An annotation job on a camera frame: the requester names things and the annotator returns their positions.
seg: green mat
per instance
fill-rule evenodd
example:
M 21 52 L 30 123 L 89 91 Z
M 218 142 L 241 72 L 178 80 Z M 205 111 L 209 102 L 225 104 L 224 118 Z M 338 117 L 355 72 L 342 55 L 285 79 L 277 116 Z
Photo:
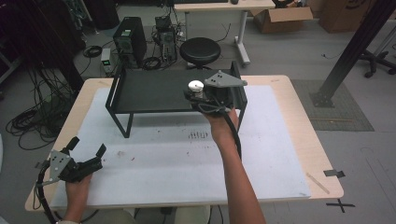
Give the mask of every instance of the green mat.
M 332 97 L 334 107 L 314 107 L 309 93 L 318 92 L 323 80 L 292 80 L 306 114 L 317 131 L 373 132 L 374 128 L 358 104 L 341 84 Z

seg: black stool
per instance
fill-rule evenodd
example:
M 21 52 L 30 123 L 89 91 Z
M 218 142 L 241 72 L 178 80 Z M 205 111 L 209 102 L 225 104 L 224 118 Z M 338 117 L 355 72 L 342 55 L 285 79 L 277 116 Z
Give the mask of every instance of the black stool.
M 186 40 L 180 46 L 180 56 L 188 63 L 195 64 L 192 68 L 210 69 L 205 65 L 213 63 L 220 56 L 221 49 L 214 40 L 195 37 Z

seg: table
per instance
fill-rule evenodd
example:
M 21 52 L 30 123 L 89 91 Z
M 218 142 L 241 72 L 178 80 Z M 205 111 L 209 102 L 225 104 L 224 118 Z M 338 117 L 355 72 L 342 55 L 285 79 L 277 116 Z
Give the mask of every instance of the table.
M 286 76 L 242 76 L 249 85 L 269 85 L 272 87 L 279 109 L 289 130 L 291 142 L 305 173 L 305 179 L 311 191 L 312 199 L 340 198 L 344 191 L 336 176 L 326 176 L 323 171 L 332 170 L 332 166 L 321 146 L 318 137 L 305 114 L 304 108 Z M 82 121 L 90 108 L 93 96 L 99 88 L 109 88 L 112 78 L 88 79 L 62 128 L 55 149 L 62 149 L 69 140 L 78 134 Z M 45 187 L 50 202 L 57 184 Z M 33 210 L 33 192 L 25 203 L 25 209 Z
M 208 11 L 208 10 L 242 10 L 241 13 L 241 24 L 239 27 L 239 35 L 235 37 L 235 43 L 238 47 L 239 53 L 242 57 L 242 65 L 245 67 L 250 64 L 250 59 L 248 57 L 248 53 L 244 46 L 244 32 L 245 25 L 248 17 L 248 10 L 251 9 L 268 9 L 274 8 L 275 4 L 271 0 L 239 0 L 237 5 L 233 5 L 230 2 L 228 3 L 208 3 L 208 4 L 175 4 L 176 11 L 184 11 L 185 12 L 185 20 L 186 20 L 186 38 L 188 34 L 188 17 L 191 11 Z

